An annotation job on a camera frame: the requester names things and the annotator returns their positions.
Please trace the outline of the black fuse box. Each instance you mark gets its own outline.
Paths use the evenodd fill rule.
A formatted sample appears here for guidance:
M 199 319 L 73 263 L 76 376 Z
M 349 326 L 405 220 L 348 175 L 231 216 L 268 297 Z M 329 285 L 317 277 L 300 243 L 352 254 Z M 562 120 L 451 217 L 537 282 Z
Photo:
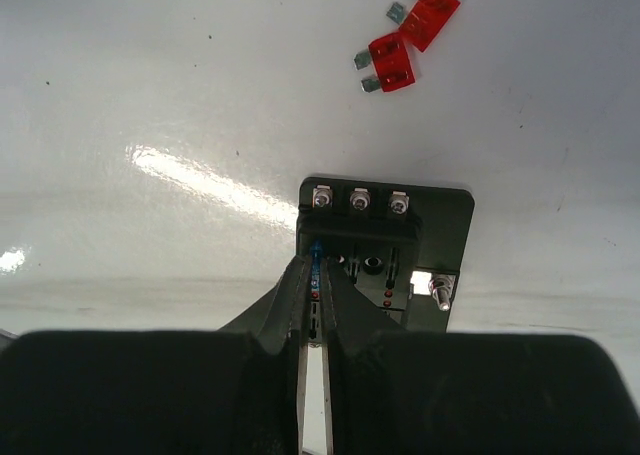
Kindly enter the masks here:
M 299 188 L 296 252 L 336 261 L 401 327 L 444 333 L 474 208 L 461 188 L 308 177 Z

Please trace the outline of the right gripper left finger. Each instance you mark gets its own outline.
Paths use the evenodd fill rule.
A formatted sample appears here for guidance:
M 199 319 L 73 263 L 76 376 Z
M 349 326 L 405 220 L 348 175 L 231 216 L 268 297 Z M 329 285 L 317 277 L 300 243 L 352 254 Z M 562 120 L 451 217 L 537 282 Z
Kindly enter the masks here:
M 234 399 L 233 454 L 300 454 L 311 258 L 291 259 L 275 286 L 219 330 L 247 349 Z

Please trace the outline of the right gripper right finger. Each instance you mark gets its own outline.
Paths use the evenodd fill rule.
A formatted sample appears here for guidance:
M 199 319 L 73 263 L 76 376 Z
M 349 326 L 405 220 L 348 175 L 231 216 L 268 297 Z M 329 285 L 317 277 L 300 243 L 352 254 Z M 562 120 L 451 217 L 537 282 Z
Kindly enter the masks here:
M 320 266 L 320 311 L 327 448 L 331 454 L 389 453 L 396 430 L 380 334 L 401 327 L 332 259 Z

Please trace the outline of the blue fuse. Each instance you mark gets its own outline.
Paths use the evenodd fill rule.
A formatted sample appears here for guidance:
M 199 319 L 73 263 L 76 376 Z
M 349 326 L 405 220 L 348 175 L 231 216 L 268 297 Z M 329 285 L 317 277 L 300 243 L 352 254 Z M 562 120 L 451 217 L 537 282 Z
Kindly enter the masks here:
M 311 271 L 311 290 L 318 292 L 320 290 L 321 282 L 321 263 L 323 259 L 323 247 L 319 240 L 316 240 L 310 249 L 310 255 L 312 259 L 312 271 Z

